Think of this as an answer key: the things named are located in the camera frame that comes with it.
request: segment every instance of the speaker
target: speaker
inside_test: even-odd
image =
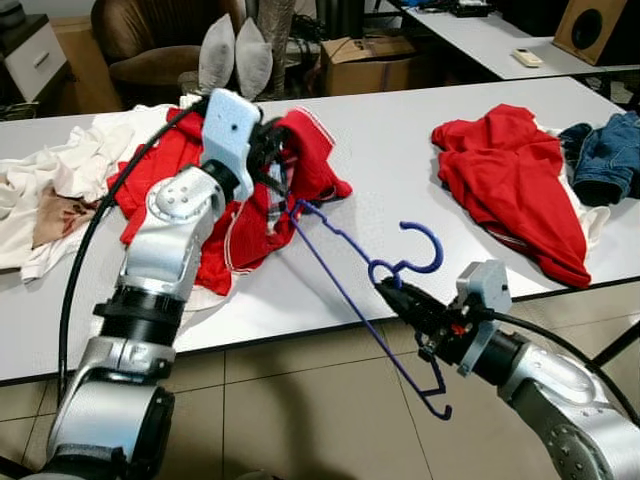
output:
[[[553,43],[591,65],[640,63],[640,0],[571,0]]]

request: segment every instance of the black cable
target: black cable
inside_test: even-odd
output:
[[[86,232],[80,242],[80,247],[76,253],[76,257],[73,260],[73,266],[69,273],[69,280],[67,281],[67,287],[64,292],[64,300],[62,301],[62,312],[60,314],[60,330],[58,332],[58,405],[64,397],[67,382],[67,341],[69,336],[69,318],[71,316],[71,305],[73,303],[73,296],[78,283],[78,277],[80,275],[80,269],[82,268],[82,262],[87,254],[91,238],[93,237],[102,216],[107,208],[115,204],[115,195],[124,184],[127,177],[131,174],[136,165],[142,160],[147,152],[155,145],[155,143],[167,133],[174,125],[180,120],[186,117],[189,113],[198,110],[208,101],[207,97],[203,97],[190,107],[186,108],[178,115],[169,120],[160,130],[158,130],[144,146],[139,149],[135,155],[131,158],[125,169],[120,173],[116,181],[114,182],[107,195],[104,197],[100,206],[97,208],[95,215],[89,222]]]
[[[322,22],[308,15],[299,14],[294,14],[291,19],[289,37],[314,43],[320,43],[323,40],[329,39]]]
[[[571,353],[574,357],[576,357],[578,360],[580,360],[584,364],[587,370],[593,372],[593,374],[598,376],[600,380],[603,381],[603,383],[609,388],[613,396],[616,397],[616,400],[620,402],[620,405],[629,416],[629,419],[633,423],[635,423],[637,426],[640,427],[640,416],[638,416],[638,413],[635,411],[635,409],[631,405],[631,402],[629,401],[629,399],[625,396],[622,390],[620,390],[618,385],[616,385],[616,383],[611,379],[611,377],[609,377],[609,375],[607,375],[597,364],[593,362],[592,359],[590,359],[578,347],[573,345],[571,342],[565,340],[564,338],[560,337],[559,335],[556,335],[555,333],[547,330],[546,328],[542,328],[536,325],[535,323],[531,323],[521,318],[507,315],[506,313],[499,313],[492,309],[483,309],[481,310],[481,312],[486,313],[491,318],[500,320],[501,322],[509,323],[511,325],[515,325],[517,327],[529,330],[533,333],[537,333],[538,335],[551,340],[552,342],[556,343],[557,345],[561,346],[566,351]]]

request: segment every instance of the drawer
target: drawer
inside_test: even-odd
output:
[[[28,102],[42,91],[66,58],[47,23],[5,59],[5,66]]]

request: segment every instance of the cardboard box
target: cardboard box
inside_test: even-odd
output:
[[[434,49],[405,37],[322,42],[325,95],[389,92],[438,84]]]

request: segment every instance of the denim clothing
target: denim clothing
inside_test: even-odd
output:
[[[574,125],[560,139],[567,163],[575,169],[571,186],[582,203],[599,206],[627,196],[640,198],[640,118],[635,112],[616,113],[596,130]]]

